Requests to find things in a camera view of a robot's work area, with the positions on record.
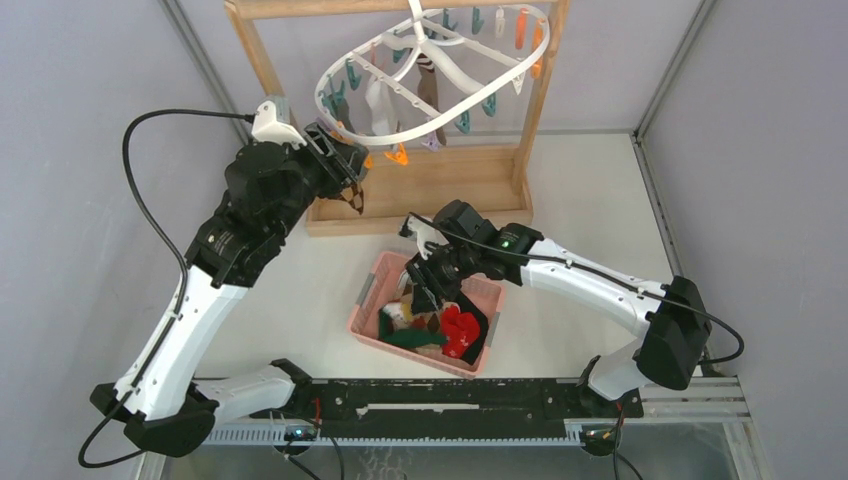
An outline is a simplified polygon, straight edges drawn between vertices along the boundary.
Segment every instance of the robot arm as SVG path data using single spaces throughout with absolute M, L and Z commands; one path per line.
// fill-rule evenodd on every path
M 227 167 L 227 191 L 186 252 L 180 311 L 174 311 L 178 286 L 132 367 L 91 394 L 104 415 L 116 412 L 114 419 L 126 424 L 124 433 L 142 450 L 185 455 L 214 425 L 285 405 L 303 377 L 278 360 L 251 374 L 192 381 L 221 323 L 280 253 L 309 205 L 315 198 L 342 199 L 347 189 L 358 192 L 365 175 L 364 147 L 340 142 L 316 124 L 301 136 L 289 125 L 288 110 L 282 98 L 259 106 L 255 142 Z
M 131 368 L 91 394 L 107 419 L 125 423 L 125 435 L 142 450 L 180 457 L 197 448 L 215 425 L 304 401 L 298 392 L 308 388 L 297 387 L 307 387 L 309 377 L 285 360 L 224 380 L 192 379 L 223 320 L 280 253 L 315 198 L 344 199 L 342 193 L 350 189 L 355 197 L 348 203 L 362 212 L 359 183 L 367 150 L 316 124 L 301 136 L 288 125 L 287 112 L 282 99 L 260 105 L 252 131 L 256 141 L 227 167 L 227 191 L 186 252 L 189 269 L 179 312 L 178 287 Z M 433 223 L 410 216 L 401 235 L 413 232 L 420 250 L 407 264 L 415 283 L 413 311 L 438 309 L 460 295 L 463 279 L 482 273 L 571 296 L 633 334 L 631 344 L 590 362 L 579 385 L 587 408 L 608 406 L 649 382 L 678 390 L 689 384 L 710 325 L 663 301 L 673 298 L 703 310 L 688 280 L 675 277 L 665 286 L 623 275 L 526 226 L 498 230 L 458 200 Z
M 437 310 L 459 294 L 463 279 L 477 273 L 549 290 L 606 313 L 634 336 L 611 355 L 592 359 L 581 378 L 584 406 L 618 400 L 648 383 L 674 390 L 688 387 L 711 330 L 706 319 L 678 305 L 703 311 L 689 280 L 675 277 L 663 285 L 616 272 L 524 225 L 498 230 L 459 200 L 433 222 L 410 216 L 400 234 L 429 239 L 433 231 L 443 233 L 448 243 L 423 242 L 406 267 L 416 283 L 413 312 Z

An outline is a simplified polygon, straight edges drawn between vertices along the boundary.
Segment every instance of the red cloth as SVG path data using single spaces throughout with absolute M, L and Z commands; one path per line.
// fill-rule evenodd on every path
M 442 345 L 442 353 L 460 358 L 480 336 L 480 325 L 473 313 L 460 313 L 459 307 L 453 306 L 442 313 L 442 333 L 448 338 L 448 343 Z

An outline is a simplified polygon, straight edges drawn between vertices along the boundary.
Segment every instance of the pink basket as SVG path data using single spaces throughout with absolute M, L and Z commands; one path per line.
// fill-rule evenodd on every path
M 371 273 L 362 286 L 362 292 L 353 307 L 353 313 L 347 322 L 347 329 L 357 340 L 372 347 L 394 353 L 404 358 L 430 365 L 444 372 L 459 375 L 464 378 L 474 378 L 483 371 L 489 356 L 489 347 L 495 335 L 495 326 L 504 300 L 504 289 L 498 283 L 484 278 L 471 277 L 462 282 L 462 293 L 474 302 L 489 319 L 489 334 L 480 356 L 474 365 L 469 365 L 457 358 L 442 355 L 440 352 L 419 354 L 404 350 L 394 345 L 383 343 L 377 339 L 377 313 L 380 308 L 392 300 L 397 290 L 397 283 L 409 257 L 393 252 L 383 252 L 371 268 Z

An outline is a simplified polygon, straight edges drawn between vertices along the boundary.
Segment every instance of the black cable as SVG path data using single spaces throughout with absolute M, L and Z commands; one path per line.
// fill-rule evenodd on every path
M 603 272 L 603 271 L 598 270 L 596 268 L 590 267 L 588 265 L 583 265 L 583 264 L 580 264 L 580 263 L 577 263 L 577 262 L 574 262 L 574 261 L 571 261 L 569 263 L 568 260 L 566 260 L 564 258 L 560 258 L 560 257 L 551 257 L 551 256 L 548 256 L 548 255 L 532 255 L 532 254 L 527 254 L 527 253 L 518 253 L 518 252 L 510 252 L 508 250 L 502 250 L 500 248 L 492 247 L 490 245 L 486 245 L 485 243 L 480 243 L 480 242 L 471 240 L 470 238 L 463 237 L 462 235 L 457 235 L 453 232 L 447 231 L 447 230 L 437 226 L 436 224 L 434 224 L 430 220 L 422 217 L 421 215 L 418 215 L 417 213 L 409 212 L 409 214 L 412 215 L 413 217 L 417 218 L 424 225 L 427 225 L 430 228 L 433 228 L 433 229 L 439 231 L 443 235 L 447 235 L 447 236 L 456 238 L 457 240 L 462 240 L 463 242 L 468 243 L 469 245 L 475 245 L 477 247 L 480 247 L 480 248 L 483 248 L 483 249 L 486 249 L 486 250 L 491 250 L 493 252 L 497 252 L 497 253 L 502 254 L 502 255 L 512 255 L 514 257 L 526 258 L 526 259 L 529 259 L 529 260 L 540 260 L 540 261 L 544 261 L 544 262 L 560 263 L 562 265 L 565 265 L 567 268 L 576 268 L 578 270 L 583 270 L 584 272 L 588 272 L 588 273 L 591 273 L 592 275 L 596 275 L 598 277 L 601 277 L 604 280 L 607 280 L 607 281 L 609 281 L 609 282 L 611 282 L 615 285 L 618 285 L 619 287 L 621 287 L 621 288 L 623 288 L 623 289 L 625 289 L 629 292 L 638 293 L 639 295 L 642 295 L 642 296 L 645 296 L 645 297 L 648 297 L 648 298 L 652 298 L 652 299 L 658 300 L 660 302 L 666 302 L 666 303 L 669 303 L 671 305 L 675 305 L 675 306 L 680 307 L 684 310 L 688 310 L 688 311 L 694 313 L 695 315 L 700 315 L 704 318 L 709 319 L 711 322 L 718 324 L 718 326 L 720 326 L 721 328 L 726 330 L 727 333 L 729 333 L 730 335 L 733 336 L 733 338 L 736 339 L 737 347 L 736 347 L 735 352 L 733 352 L 732 354 L 727 355 L 725 357 L 705 358 L 705 359 L 701 360 L 700 362 L 698 362 L 698 365 L 713 365 L 713 364 L 716 364 L 716 363 L 728 362 L 730 360 L 734 360 L 736 358 L 739 358 L 740 356 L 742 356 L 742 352 L 745 351 L 745 340 L 742 339 L 742 335 L 740 335 L 739 332 L 737 332 L 733 327 L 726 324 L 724 321 L 722 321 L 721 319 L 719 319 L 715 315 L 709 314 L 709 313 L 707 313 L 703 310 L 698 310 L 697 308 L 693 308 L 689 305 L 686 305 L 685 303 L 677 302 L 675 300 L 669 300 L 669 299 L 667 299 L 667 298 L 665 298 L 661 295 L 657 295 L 657 294 L 648 292 L 646 290 L 641 290 L 639 287 L 637 287 L 635 285 L 631 285 L 631 284 L 629 284 L 629 283 L 627 283 L 627 282 L 625 282 L 621 279 L 618 279 L 618 278 L 616 278 L 616 277 L 614 277 L 614 276 L 612 276 L 612 275 L 610 275 L 606 272 Z
M 313 478 L 315 480 L 321 480 L 321 477 L 319 477 L 318 475 L 315 475 L 315 473 L 313 473 L 312 470 L 306 468 L 306 465 L 300 463 L 296 458 L 292 457 L 291 455 L 289 455 L 289 457 L 286 460 L 291 462 L 292 465 L 299 468 L 303 473 L 309 475 L 311 478 Z
M 639 470 L 636 470 L 636 467 L 632 463 L 630 463 L 630 460 L 626 459 L 624 455 L 618 453 L 618 447 L 621 446 L 621 429 L 622 427 L 624 427 L 624 406 L 627 405 L 630 398 L 632 397 L 622 398 L 621 403 L 619 404 L 621 412 L 618 414 L 618 423 L 616 423 L 615 426 L 615 440 L 613 440 L 612 445 L 612 469 L 615 473 L 615 480 L 620 480 L 618 473 L 619 460 L 621 460 L 622 462 L 624 462 L 625 465 L 630 467 L 630 469 L 633 470 L 633 473 L 636 474 L 636 477 L 639 478 L 639 480 L 644 480 L 642 478 L 642 474 L 639 473 Z
M 309 475 L 310 478 L 312 478 L 314 480 L 321 480 L 321 477 L 319 477 L 318 475 L 315 475 L 315 472 L 310 470 L 306 465 L 300 463 L 300 461 L 298 459 L 294 458 L 289 453 L 287 453 L 288 448 L 289 448 L 289 446 L 291 446 L 293 441 L 294 440 L 289 440 L 289 442 L 286 444 L 286 446 L 283 447 L 283 455 L 285 455 L 286 461 L 291 462 L 292 465 L 299 468 L 301 472 Z
M 321 430 L 321 425 L 318 422 L 316 422 L 315 420 L 310 420 L 308 418 L 300 417 L 300 416 L 295 415 L 291 412 L 284 412 L 282 410 L 276 410 L 276 411 L 279 412 L 280 415 L 282 415 L 283 417 L 290 417 L 290 418 L 294 418 L 294 419 L 297 419 L 297 420 L 304 421 L 304 422 L 312 425 L 313 427 L 317 428 L 318 430 Z M 339 478 L 341 480 L 344 480 L 344 457 L 342 456 L 342 449 L 341 449 L 341 447 L 339 447 L 339 444 L 338 444 L 338 442 L 336 442 L 335 438 L 333 438 L 329 435 L 322 435 L 322 436 L 329 438 L 330 442 L 333 444 L 333 448 L 336 450 L 336 456 L 339 458 Z
M 97 435 L 101 430 L 108 424 L 112 419 L 115 418 L 115 415 L 118 414 L 118 411 L 123 408 L 124 404 L 129 400 L 130 395 L 133 393 L 135 388 L 141 382 L 142 378 L 144 378 L 144 372 L 147 371 L 147 367 L 150 366 L 150 362 L 153 361 L 153 358 L 156 356 L 156 353 L 159 352 L 159 348 L 162 346 L 162 343 L 165 342 L 165 338 L 168 336 L 168 332 L 171 331 L 171 328 L 174 326 L 174 322 L 179 319 L 180 310 L 182 309 L 183 302 L 185 301 L 185 289 L 186 283 L 188 280 L 188 266 L 186 265 L 185 258 L 183 258 L 180 251 L 177 249 L 174 242 L 168 237 L 162 227 L 159 226 L 159 223 L 153 218 L 153 214 L 150 213 L 150 210 L 147 208 L 147 205 L 144 203 L 144 200 L 141 198 L 141 193 L 138 191 L 138 186 L 135 183 L 135 177 L 132 173 L 132 167 L 130 166 L 130 138 L 132 137 L 133 131 L 138 127 L 141 122 L 159 117 L 162 115 L 196 115 L 201 117 L 219 117 L 219 118 L 235 118 L 239 120 L 244 120 L 246 122 L 252 122 L 254 115 L 241 115 L 237 113 L 225 113 L 225 112 L 209 112 L 206 110 L 191 110 L 185 108 L 169 108 L 165 110 L 155 110 L 153 112 L 145 113 L 137 117 L 135 120 L 130 122 L 129 126 L 127 126 L 126 131 L 124 132 L 124 140 L 121 144 L 121 156 L 123 157 L 124 163 L 124 174 L 127 177 L 127 183 L 130 186 L 130 191 L 132 192 L 133 199 L 135 203 L 138 205 L 138 208 L 141 210 L 141 213 L 144 215 L 144 218 L 147 219 L 147 222 L 153 227 L 153 230 L 159 235 L 159 238 L 165 242 L 165 245 L 168 246 L 168 250 L 174 255 L 177 259 L 177 263 L 180 267 L 180 283 L 177 291 L 177 299 L 174 303 L 174 313 L 170 319 L 168 319 L 168 323 L 165 324 L 165 328 L 162 329 L 162 332 L 156 338 L 156 342 L 153 344 L 153 348 L 150 349 L 150 353 L 147 354 L 147 357 L 144 358 L 144 361 L 141 363 L 141 367 L 135 374 L 133 381 L 130 382 L 130 390 L 121 397 L 121 400 L 115 405 L 115 407 L 109 411 L 104 417 L 103 420 L 94 427 L 94 430 L 88 435 L 85 441 L 82 443 L 80 447 L 79 454 L 77 455 L 77 462 L 83 468 L 103 468 L 110 467 L 112 465 L 116 465 L 123 461 L 129 460 L 131 458 L 135 458 L 144 451 L 138 450 L 128 455 L 124 455 L 123 457 L 115 458 L 113 460 L 109 460 L 106 462 L 99 463 L 90 463 L 85 459 L 85 454 L 88 451 L 88 447 L 97 438 Z
M 615 480 L 619 480 L 618 476 L 618 446 L 621 445 L 621 427 L 624 426 L 624 406 L 629 399 L 622 398 L 619 403 L 621 411 L 618 413 L 618 421 L 615 424 L 615 438 L 612 443 L 612 470 L 615 473 Z
M 723 328 L 727 333 L 731 334 L 733 336 L 733 338 L 736 339 L 737 347 L 736 347 L 735 352 L 731 353 L 730 355 L 724 356 L 724 357 L 705 358 L 705 359 L 701 360 L 700 362 L 698 362 L 698 365 L 714 365 L 716 363 L 729 362 L 731 360 L 735 360 L 735 359 L 741 357 L 742 352 L 745 351 L 745 340 L 742 338 L 742 335 L 740 335 L 739 332 L 737 332 L 733 327 L 724 323 L 724 321 L 721 320 L 720 318 L 718 318 L 714 315 L 711 315 L 707 312 L 704 312 L 702 310 L 692 308 L 689 305 L 686 305 L 685 303 L 677 302 L 675 300 L 669 300 L 669 299 L 661 297 L 659 295 L 655 295 L 651 292 L 642 292 L 642 295 L 644 295 L 648 298 L 653 298 L 654 300 L 659 300 L 661 302 L 670 303 L 672 305 L 683 308 L 685 310 L 689 310 L 690 312 L 695 313 L 696 315 L 701 315 L 703 317 L 706 317 L 711 322 L 713 322 L 713 323 L 717 324 L 718 326 L 720 326 L 721 328 Z
M 636 475 L 636 478 L 638 478 L 639 480 L 645 480 L 644 478 L 642 478 L 642 474 L 639 473 L 639 470 L 636 470 L 636 467 L 633 466 L 633 464 L 630 463 L 630 460 L 628 460 L 624 455 L 619 453 L 618 459 L 621 460 L 622 463 L 630 467 L 630 470 L 633 471 L 633 473 Z
M 86 438 L 85 441 L 82 443 L 82 447 L 80 448 L 79 454 L 77 454 L 77 461 L 79 462 L 80 466 L 82 466 L 83 468 L 111 467 L 112 465 L 116 465 L 125 460 L 135 458 L 144 453 L 143 451 L 138 450 L 136 452 L 130 453 L 129 455 L 124 455 L 123 457 L 115 458 L 113 460 L 100 463 L 89 463 L 85 459 L 85 452 L 86 450 L 88 450 L 88 447 L 91 445 L 91 442 L 93 442 L 95 437 L 97 437 L 100 431 L 103 430 L 103 427 L 105 427 L 106 424 L 109 423 L 109 421 L 111 421 L 115 417 L 115 415 L 117 415 L 118 410 L 124 407 L 124 404 L 127 403 L 127 400 L 129 400 L 131 393 L 132 391 L 128 391 L 124 394 L 123 397 L 121 397 L 121 400 L 118 402 L 117 405 L 115 405 L 115 408 L 113 408 L 108 414 L 106 414 L 105 417 L 103 417 L 103 420 L 101 420 L 100 423 L 98 423 L 97 426 L 94 427 L 94 430 L 92 430 L 88 438 Z

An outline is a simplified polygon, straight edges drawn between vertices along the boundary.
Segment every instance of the wooden drying rack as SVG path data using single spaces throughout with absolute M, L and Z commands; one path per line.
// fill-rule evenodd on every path
M 527 3 L 510 0 L 421 0 L 422 8 L 481 7 Z M 445 147 L 438 152 L 409 150 L 409 165 L 374 155 L 363 189 L 365 212 L 344 202 L 318 201 L 309 209 L 306 229 L 312 236 L 396 233 L 408 212 L 432 216 L 460 198 L 496 225 L 529 224 L 533 203 L 527 185 L 527 162 L 536 139 L 545 95 L 551 82 L 570 0 L 553 3 L 548 13 L 551 41 L 542 72 L 533 80 L 524 131 L 518 145 Z M 407 0 L 225 0 L 227 15 L 266 95 L 285 95 L 254 20 L 408 10 Z

